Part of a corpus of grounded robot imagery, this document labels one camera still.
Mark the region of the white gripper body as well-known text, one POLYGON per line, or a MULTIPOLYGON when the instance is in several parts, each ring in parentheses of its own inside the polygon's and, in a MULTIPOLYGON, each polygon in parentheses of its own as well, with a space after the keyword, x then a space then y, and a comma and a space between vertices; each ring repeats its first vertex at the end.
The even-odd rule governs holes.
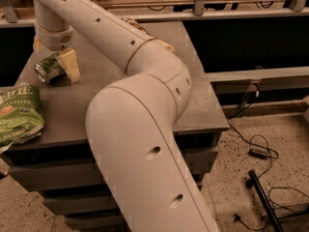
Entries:
POLYGON ((51 51, 59 51, 70 46, 72 42, 72 27, 60 32, 52 32, 35 25, 35 32, 39 42, 51 51))

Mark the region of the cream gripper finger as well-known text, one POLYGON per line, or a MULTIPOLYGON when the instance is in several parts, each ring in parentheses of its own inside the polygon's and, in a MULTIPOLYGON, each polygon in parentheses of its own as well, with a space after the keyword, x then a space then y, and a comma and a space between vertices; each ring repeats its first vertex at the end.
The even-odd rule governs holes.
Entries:
POLYGON ((40 39, 37 36, 35 36, 34 41, 33 41, 33 49, 35 51, 40 51, 42 48, 43 48, 42 42, 40 41, 40 39))
POLYGON ((72 83, 79 80, 80 71, 75 51, 67 47, 63 49, 57 56, 57 61, 65 70, 66 75, 72 83))

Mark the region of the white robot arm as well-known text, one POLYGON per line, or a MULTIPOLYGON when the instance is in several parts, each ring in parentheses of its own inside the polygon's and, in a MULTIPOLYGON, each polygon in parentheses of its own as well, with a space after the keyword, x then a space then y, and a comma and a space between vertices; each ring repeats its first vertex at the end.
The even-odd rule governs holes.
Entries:
POLYGON ((89 0, 35 2, 126 73, 93 97, 86 133, 131 232, 217 232, 173 136, 192 94, 183 61, 89 0))

